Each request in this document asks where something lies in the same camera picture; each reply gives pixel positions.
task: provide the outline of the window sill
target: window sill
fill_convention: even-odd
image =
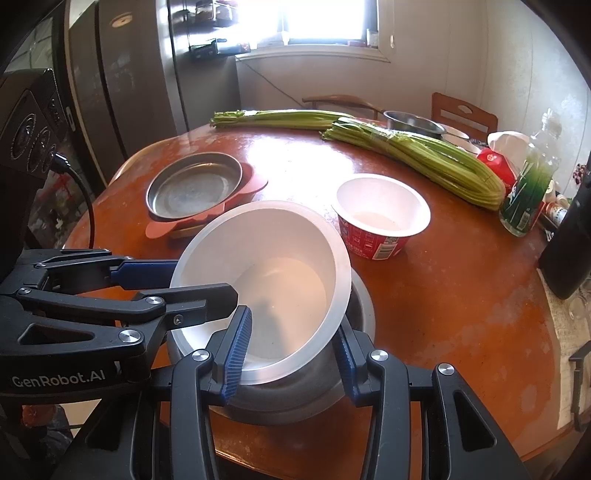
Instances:
[[[349,57],[390,63],[385,55],[377,48],[348,47],[347,45],[286,45],[283,47],[263,47],[257,48],[250,53],[236,55],[239,60],[302,56]]]

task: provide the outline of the red plastic bag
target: red plastic bag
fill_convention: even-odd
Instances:
[[[516,178],[513,174],[513,171],[509,167],[509,162],[507,162],[507,159],[500,153],[497,153],[490,148],[485,148],[482,150],[476,158],[484,163],[484,165],[489,167],[496,174],[496,176],[502,180],[502,182],[505,184],[505,192],[509,193],[513,187],[513,184],[515,183]]]

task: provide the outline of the barcode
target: barcode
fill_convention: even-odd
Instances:
[[[530,214],[527,212],[523,212],[523,215],[521,215],[521,220],[519,221],[519,224],[517,225],[517,229],[521,230],[523,227],[525,227],[527,225],[527,222],[530,219]]]
[[[395,248],[396,244],[381,244],[375,251],[374,260],[386,260]]]

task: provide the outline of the black bottle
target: black bottle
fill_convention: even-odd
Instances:
[[[587,172],[564,220],[538,266],[554,294],[564,300],[591,272],[591,155]]]

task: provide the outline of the red-brown tabletop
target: red-brown tabletop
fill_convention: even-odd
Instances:
[[[457,198],[405,165],[317,132],[201,127],[144,149],[95,201],[95,247],[135,258],[178,258],[189,239],[148,239],[145,192],[167,164],[217,151],[251,163],[268,186],[254,200],[306,205],[336,225],[336,186],[352,173],[387,175],[416,189],[431,224],[394,258],[351,255],[372,297],[375,344],[405,363],[453,364],[480,396],[517,452],[531,456],[558,436],[558,348],[536,272],[541,232],[515,238],[488,212]],[[88,244],[87,215],[67,247]],[[93,293],[115,299],[133,292]],[[168,361],[160,352],[157,362]],[[420,416],[413,408],[413,478],[420,472]],[[280,478],[359,478],[371,412],[348,399],[285,426],[240,424],[212,413],[216,450]]]

